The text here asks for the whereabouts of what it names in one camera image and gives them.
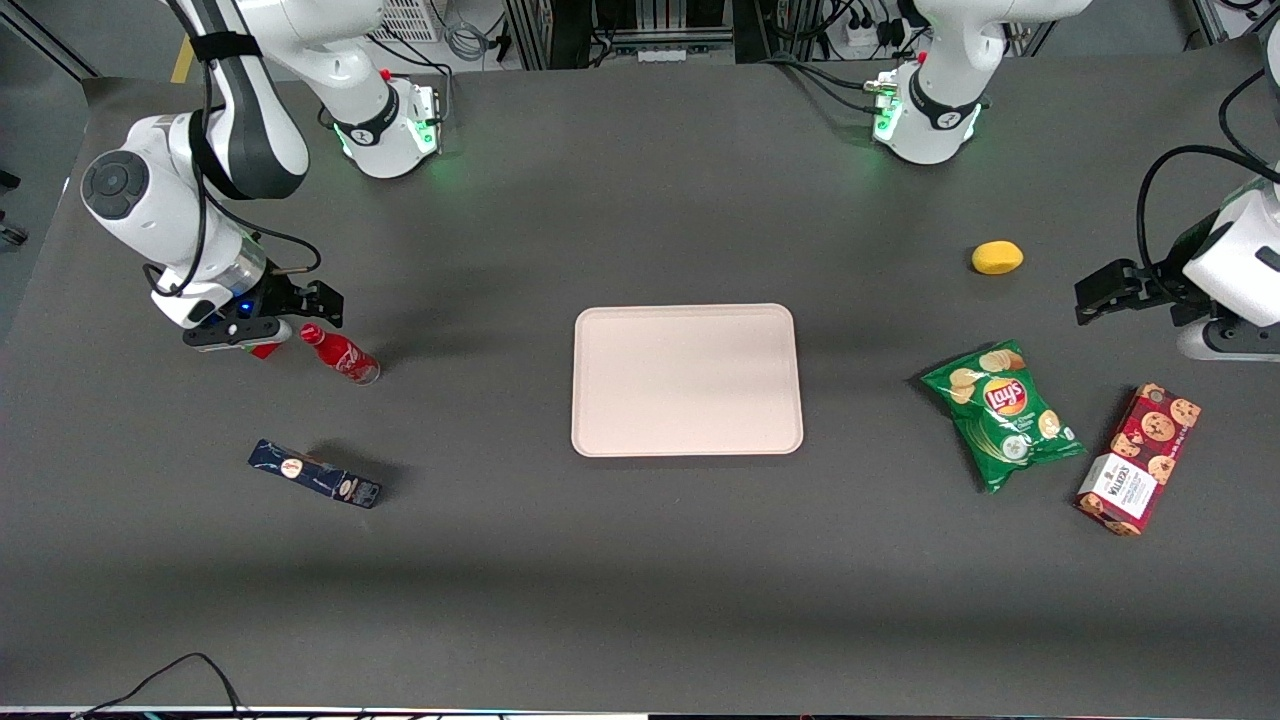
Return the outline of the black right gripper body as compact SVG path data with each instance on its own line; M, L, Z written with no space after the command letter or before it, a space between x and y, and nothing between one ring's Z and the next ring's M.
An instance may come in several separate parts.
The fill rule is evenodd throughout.
M306 300L305 290L291 275L268 272L252 288L228 304L228 318L303 316Z

